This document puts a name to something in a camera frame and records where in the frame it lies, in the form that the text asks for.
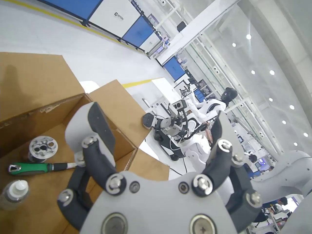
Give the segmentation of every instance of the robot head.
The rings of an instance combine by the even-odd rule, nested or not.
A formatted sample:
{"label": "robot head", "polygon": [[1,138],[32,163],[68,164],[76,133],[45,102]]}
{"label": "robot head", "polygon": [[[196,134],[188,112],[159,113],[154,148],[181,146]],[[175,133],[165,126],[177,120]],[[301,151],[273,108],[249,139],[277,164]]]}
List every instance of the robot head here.
{"label": "robot head", "polygon": [[237,91],[234,88],[227,87],[221,95],[221,101],[228,106],[229,103],[236,97]]}

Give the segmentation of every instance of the white pillar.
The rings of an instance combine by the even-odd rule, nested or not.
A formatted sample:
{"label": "white pillar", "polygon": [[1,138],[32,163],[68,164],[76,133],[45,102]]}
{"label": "white pillar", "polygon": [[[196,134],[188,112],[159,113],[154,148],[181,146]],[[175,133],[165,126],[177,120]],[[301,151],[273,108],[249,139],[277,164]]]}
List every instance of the white pillar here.
{"label": "white pillar", "polygon": [[228,12],[237,2],[238,0],[215,0],[171,40],[169,48],[157,58],[159,63],[164,65],[172,56],[191,43],[202,31],[205,31]]}
{"label": "white pillar", "polygon": [[246,101],[248,101],[248,98],[244,98],[243,100],[239,101],[237,104],[229,107],[228,109],[226,109],[224,112],[228,113],[229,111],[232,111],[233,109],[235,109],[236,107],[240,106],[241,104],[245,103]]}
{"label": "white pillar", "polygon": [[163,18],[155,28],[156,28],[156,29],[159,29],[159,28],[163,25],[163,23],[164,23],[167,19],[169,19],[169,17],[171,17],[171,15],[174,14],[174,13],[176,12],[176,10],[179,9],[179,8],[180,8],[180,5],[178,5],[178,6],[176,6],[175,8],[173,8],[173,9],[171,10],[171,12],[169,12],[168,15],[167,15],[165,18]]}

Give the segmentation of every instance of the plastic bottle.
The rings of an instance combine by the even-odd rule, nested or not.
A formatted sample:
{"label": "plastic bottle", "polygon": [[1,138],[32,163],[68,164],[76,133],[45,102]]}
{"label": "plastic bottle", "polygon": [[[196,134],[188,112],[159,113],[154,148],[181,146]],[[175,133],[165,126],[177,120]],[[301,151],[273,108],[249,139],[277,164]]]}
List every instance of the plastic bottle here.
{"label": "plastic bottle", "polygon": [[29,187],[25,180],[10,182],[0,196],[0,208],[2,210],[15,210],[28,196]]}

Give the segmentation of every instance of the green screwdriver handle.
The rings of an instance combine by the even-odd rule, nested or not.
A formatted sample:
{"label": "green screwdriver handle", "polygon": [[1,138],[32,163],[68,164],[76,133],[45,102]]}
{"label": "green screwdriver handle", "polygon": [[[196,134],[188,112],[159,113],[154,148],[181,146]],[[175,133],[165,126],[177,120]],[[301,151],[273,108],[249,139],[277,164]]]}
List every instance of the green screwdriver handle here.
{"label": "green screwdriver handle", "polygon": [[49,172],[51,164],[12,163],[9,166],[11,175],[37,175]]}

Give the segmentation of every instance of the box flap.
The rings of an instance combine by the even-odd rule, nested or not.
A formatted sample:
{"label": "box flap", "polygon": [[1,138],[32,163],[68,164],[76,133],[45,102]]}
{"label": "box flap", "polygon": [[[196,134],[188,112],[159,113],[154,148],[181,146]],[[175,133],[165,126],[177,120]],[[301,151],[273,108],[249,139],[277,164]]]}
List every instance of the box flap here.
{"label": "box flap", "polygon": [[168,180],[169,169],[168,165],[138,149],[130,162],[128,171],[149,180],[163,181]]}
{"label": "box flap", "polygon": [[0,121],[82,93],[61,55],[0,52]]}
{"label": "box flap", "polygon": [[98,102],[106,117],[136,147],[139,147],[149,133],[149,130],[142,124],[145,111],[126,89],[117,80],[114,80],[89,95],[93,101]]}

